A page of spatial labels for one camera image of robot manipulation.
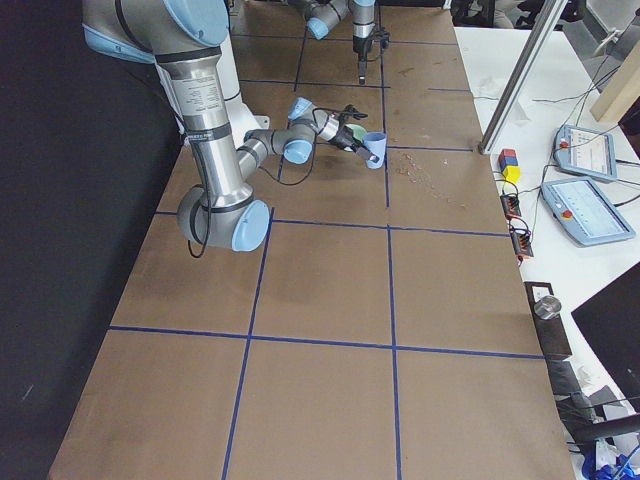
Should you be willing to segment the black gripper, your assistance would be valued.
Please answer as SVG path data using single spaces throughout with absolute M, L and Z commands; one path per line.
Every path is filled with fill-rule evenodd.
M 379 43 L 384 52 L 390 42 L 390 33 L 384 27 L 374 27 L 367 34 L 353 36 L 353 51 L 358 55 L 358 82 L 366 83 L 367 62 L 374 43 Z
M 358 142 L 353 139 L 352 132 L 347 127 L 347 124 L 350 124 L 348 123 L 348 120 L 351 117 L 351 112 L 334 112 L 329 115 L 329 125 L 335 127 L 336 132 L 328 142 L 340 149 L 353 151 L 358 157 L 363 159 L 367 165 L 380 165 L 382 159 L 379 156 L 371 152 L 365 146 L 362 146 L 362 142 Z

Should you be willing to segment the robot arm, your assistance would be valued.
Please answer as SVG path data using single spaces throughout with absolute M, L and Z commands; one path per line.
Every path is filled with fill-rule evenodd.
M 299 97 L 288 126 L 272 130 L 243 103 L 226 1 L 85 1 L 83 29 L 94 51 L 157 66 L 170 108 L 193 152 L 200 184 L 182 199 L 177 221 L 190 243 L 253 251 L 269 227 L 268 206 L 248 178 L 271 155 L 294 164 L 311 156 L 316 139 L 350 150 L 370 168 L 386 155 L 386 138 L 358 139 L 348 125 L 359 111 L 319 107 Z
M 375 21 L 374 0 L 288 1 L 305 20 L 307 29 L 317 39 L 325 38 L 337 25 L 351 16 L 353 25 L 353 51 L 358 61 L 358 82 L 366 83 L 369 54 L 374 43 L 384 52 L 389 44 L 389 33 Z

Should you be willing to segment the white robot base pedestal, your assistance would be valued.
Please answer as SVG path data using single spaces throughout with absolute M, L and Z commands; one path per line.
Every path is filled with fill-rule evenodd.
M 199 34 L 191 27 L 205 22 L 204 18 L 195 20 L 196 9 L 213 9 L 216 31 L 220 32 L 220 22 L 223 11 L 227 12 L 228 30 L 231 31 L 233 21 L 237 19 L 243 8 L 243 1 L 164 1 L 169 15 L 174 22 L 189 36 L 196 39 Z M 221 93 L 224 96 L 226 112 L 230 121 L 234 145 L 240 147 L 244 143 L 244 136 L 250 130 L 266 129 L 269 126 L 268 117 L 256 117 L 244 103 L 230 33 L 220 45 L 221 58 L 216 65 Z

